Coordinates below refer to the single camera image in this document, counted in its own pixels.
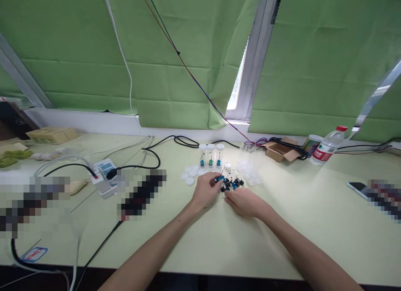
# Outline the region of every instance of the blue wire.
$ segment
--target blue wire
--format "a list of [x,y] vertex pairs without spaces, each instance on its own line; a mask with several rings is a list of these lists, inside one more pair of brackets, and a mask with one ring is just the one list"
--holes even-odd
[[156,8],[156,5],[154,4],[153,0],[150,0],[150,1],[152,2],[152,4],[153,4],[153,7],[155,8],[155,10],[156,10],[156,12],[157,12],[157,15],[159,16],[159,19],[162,21],[163,27],[164,27],[164,29],[166,30],[166,32],[167,32],[167,35],[168,35],[168,37],[170,38],[170,41],[171,41],[171,43],[173,44],[175,51],[177,51],[177,48],[175,47],[175,45],[174,45],[174,42],[173,42],[173,40],[171,39],[171,36],[170,36],[170,34],[168,34],[168,31],[167,31],[166,25],[164,25],[164,22],[163,22],[163,20],[162,20],[162,17],[161,17],[161,16],[160,16],[160,14],[159,14],[159,12],[158,12],[157,8]]

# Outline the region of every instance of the test tube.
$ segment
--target test tube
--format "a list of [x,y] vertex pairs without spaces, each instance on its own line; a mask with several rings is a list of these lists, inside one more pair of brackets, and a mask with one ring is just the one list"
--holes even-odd
[[218,144],[216,145],[216,170],[221,171],[222,167],[224,166],[223,164],[223,150],[224,150],[224,145],[223,144]]
[[215,157],[214,157],[214,155],[215,155],[214,148],[215,148],[214,144],[208,144],[208,151],[207,151],[208,166],[207,166],[207,169],[209,171],[213,171],[214,170],[214,159],[215,159]]
[[206,144],[200,144],[199,149],[200,149],[200,159],[199,159],[199,167],[201,169],[206,168],[206,150],[207,150]]

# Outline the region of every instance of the desk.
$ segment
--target desk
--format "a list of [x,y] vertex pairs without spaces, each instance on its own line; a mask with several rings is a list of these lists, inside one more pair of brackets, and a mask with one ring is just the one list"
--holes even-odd
[[[85,135],[85,139],[93,140],[90,143],[119,138],[122,136]],[[238,150],[228,144],[225,146],[224,157],[234,167]],[[138,149],[123,150],[111,159],[119,166],[123,156],[126,160]],[[199,150],[168,141],[155,147],[154,151],[161,159],[160,169],[167,170],[165,186],[143,216],[118,228],[92,261],[92,267],[118,268],[175,217],[192,197],[195,186],[187,187],[180,180],[180,174],[185,166],[197,163]],[[141,159],[142,155],[137,154],[127,164],[135,164]],[[156,158],[148,153],[144,165],[156,164]],[[401,286],[398,269],[401,226],[345,185],[350,181],[399,179],[399,157],[387,153],[338,154],[323,167],[299,160],[292,164],[277,163],[266,157],[261,168],[263,184],[255,185],[251,190],[270,203],[358,283]],[[54,175],[66,174],[60,170]],[[81,191],[83,197],[88,197],[71,214],[74,223],[83,228],[79,266],[89,260],[117,223],[117,204],[121,202],[119,196],[104,200],[98,192],[89,194],[90,188]],[[161,271],[302,279],[273,233],[260,221],[237,215],[222,197],[219,195],[209,211],[188,228]],[[74,244],[72,237],[63,232],[55,234],[53,239],[41,240],[37,246],[48,247],[49,251],[40,262],[72,265]]]

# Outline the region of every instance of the cardboard box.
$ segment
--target cardboard box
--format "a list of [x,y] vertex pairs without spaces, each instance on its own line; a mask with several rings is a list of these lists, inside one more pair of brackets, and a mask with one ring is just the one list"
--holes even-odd
[[75,132],[74,128],[67,128],[67,127],[56,127],[56,126],[49,126],[45,127],[44,129],[56,131],[56,132],[63,132],[68,140],[72,140],[78,137],[78,134]]
[[27,135],[35,142],[42,144],[62,144],[78,137],[74,128],[45,127],[33,130]]
[[[297,141],[287,137],[283,137],[282,141],[294,145],[298,143]],[[266,155],[274,159],[276,162],[282,162],[285,159],[289,162],[292,162],[294,159],[301,156],[298,151],[276,142],[269,142],[263,146],[267,148]]]

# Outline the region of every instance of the electronic component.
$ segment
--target electronic component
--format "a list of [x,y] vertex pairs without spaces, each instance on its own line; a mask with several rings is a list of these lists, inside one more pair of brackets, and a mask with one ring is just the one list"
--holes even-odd
[[214,154],[215,154],[214,149],[215,149],[214,144],[208,144],[208,153],[207,153],[207,155],[208,155],[208,166],[207,166],[207,168],[208,168],[209,171],[213,171],[214,170]]
[[205,169],[206,168],[206,164],[205,164],[205,154],[206,154],[206,150],[207,150],[207,146],[206,144],[200,144],[199,145],[199,149],[200,149],[200,159],[199,159],[199,164],[200,164],[200,168],[201,169]]
[[217,144],[216,145],[216,149],[217,149],[216,170],[217,171],[221,171],[224,145],[223,144]]
[[107,199],[117,194],[117,177],[113,176],[110,179],[107,178],[107,174],[112,170],[115,171],[116,169],[116,166],[112,160],[107,158],[100,162],[94,163],[93,166],[93,171],[96,174],[96,178],[92,175],[90,177],[92,184],[98,189],[100,195],[104,199]]

